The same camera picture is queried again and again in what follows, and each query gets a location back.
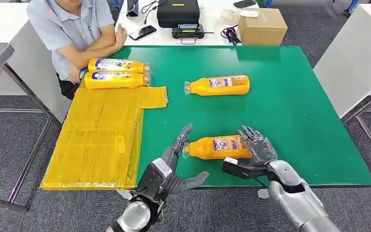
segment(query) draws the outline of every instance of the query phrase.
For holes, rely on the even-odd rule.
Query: gray shirt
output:
[[[61,8],[55,0],[32,0],[27,8],[30,23],[48,50],[61,80],[68,80],[69,62],[57,49],[74,44],[84,51],[99,36],[100,28],[113,24],[106,0],[82,0],[80,17]]]

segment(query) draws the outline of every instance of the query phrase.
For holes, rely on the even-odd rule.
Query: black case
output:
[[[157,8],[158,25],[162,28],[175,28],[179,24],[197,24],[200,19],[198,0],[165,0]]]

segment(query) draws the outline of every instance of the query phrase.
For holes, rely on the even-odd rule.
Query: black pants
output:
[[[77,90],[77,88],[79,87],[80,84],[79,83],[78,84],[73,84],[70,81],[62,81],[59,78],[59,74],[57,74],[57,73],[56,73],[56,76],[57,76],[57,79],[59,81],[60,90],[62,92],[62,95],[69,98],[70,100],[73,100],[74,93],[76,92],[76,90]]]

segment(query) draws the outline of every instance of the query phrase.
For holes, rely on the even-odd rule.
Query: orange bottle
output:
[[[184,93],[200,96],[242,95],[249,91],[249,87],[249,78],[246,75],[201,78],[191,83],[184,82]]]
[[[194,156],[203,160],[223,160],[226,157],[245,159],[251,157],[245,142],[239,135],[201,138],[184,147],[183,156],[185,158]]]
[[[149,70],[148,65],[135,60],[126,59],[108,59],[93,58],[87,65],[89,71],[120,71],[146,73]]]
[[[136,88],[150,86],[150,76],[133,72],[98,72],[88,71],[85,74],[88,89],[97,88]]]

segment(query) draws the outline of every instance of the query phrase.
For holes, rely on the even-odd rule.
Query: smartphone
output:
[[[256,1],[252,1],[252,0],[243,0],[243,1],[235,2],[234,6],[241,9],[241,8],[248,7],[248,6],[253,6],[256,3],[257,3]]]
[[[155,29],[153,26],[149,25],[147,27],[144,27],[140,30],[137,30],[135,32],[132,32],[129,34],[130,38],[134,39],[134,40],[139,40],[141,38],[143,38],[144,36],[146,35],[149,35],[153,32],[156,32],[157,29]]]

